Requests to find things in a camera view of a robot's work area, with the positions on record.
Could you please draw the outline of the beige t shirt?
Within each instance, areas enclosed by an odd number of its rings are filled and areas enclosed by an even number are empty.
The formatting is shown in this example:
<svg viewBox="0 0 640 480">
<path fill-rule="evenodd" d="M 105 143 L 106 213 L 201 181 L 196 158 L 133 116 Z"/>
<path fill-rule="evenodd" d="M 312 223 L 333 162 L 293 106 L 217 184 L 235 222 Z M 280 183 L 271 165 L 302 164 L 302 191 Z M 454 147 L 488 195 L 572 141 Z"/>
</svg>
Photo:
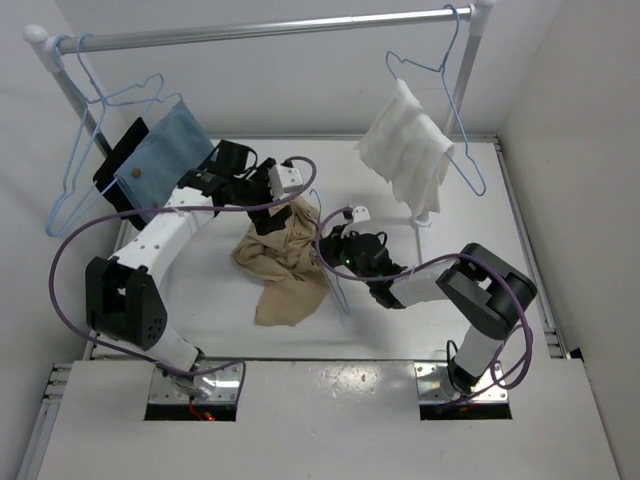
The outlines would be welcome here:
<svg viewBox="0 0 640 480">
<path fill-rule="evenodd" d="M 315 313 L 329 292 L 313 251 L 319 211 L 301 197 L 290 208 L 284 229 L 260 235 L 251 226 L 231 253 L 240 270 L 263 282 L 254 318 L 259 326 L 295 326 Z"/>
</svg>

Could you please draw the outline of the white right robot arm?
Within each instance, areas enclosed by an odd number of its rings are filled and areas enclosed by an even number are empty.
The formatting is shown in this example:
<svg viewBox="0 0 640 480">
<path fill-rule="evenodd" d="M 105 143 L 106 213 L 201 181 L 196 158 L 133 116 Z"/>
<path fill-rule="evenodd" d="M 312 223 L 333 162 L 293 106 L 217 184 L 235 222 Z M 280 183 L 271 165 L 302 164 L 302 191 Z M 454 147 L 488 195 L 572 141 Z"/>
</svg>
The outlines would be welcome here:
<svg viewBox="0 0 640 480">
<path fill-rule="evenodd" d="M 478 243 L 467 244 L 457 255 L 447 254 L 410 269 L 392 261 L 384 232 L 345 229 L 337 225 L 317 239 L 315 249 L 323 266 L 332 272 L 347 268 L 386 309 L 448 300 L 469 322 L 462 344 L 447 360 L 455 391 L 471 393 L 517 327 L 525 337 L 525 353 L 514 366 L 520 371 L 508 383 L 499 382 L 496 376 L 492 381 L 509 390 L 524 380 L 533 354 L 533 333 L 524 312 L 538 294 L 529 277 Z"/>
</svg>

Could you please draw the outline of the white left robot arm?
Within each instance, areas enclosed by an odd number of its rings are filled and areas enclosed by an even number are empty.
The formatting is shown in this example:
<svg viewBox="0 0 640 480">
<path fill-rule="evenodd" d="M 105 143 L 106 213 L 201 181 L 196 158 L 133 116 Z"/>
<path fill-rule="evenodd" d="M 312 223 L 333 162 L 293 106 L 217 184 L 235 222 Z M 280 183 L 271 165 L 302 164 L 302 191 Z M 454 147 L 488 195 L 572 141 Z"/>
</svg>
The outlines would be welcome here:
<svg viewBox="0 0 640 480">
<path fill-rule="evenodd" d="M 176 183 L 157 213 L 110 258 L 94 258 L 85 270 L 87 324 L 91 330 L 137 347 L 153 360 L 191 372 L 201 356 L 168 322 L 159 286 L 191 238 L 220 207 L 244 207 L 256 231 L 284 228 L 288 206 L 272 203 L 298 191 L 303 180 L 292 162 L 273 158 L 250 167 L 250 149 L 222 141 Z"/>
</svg>

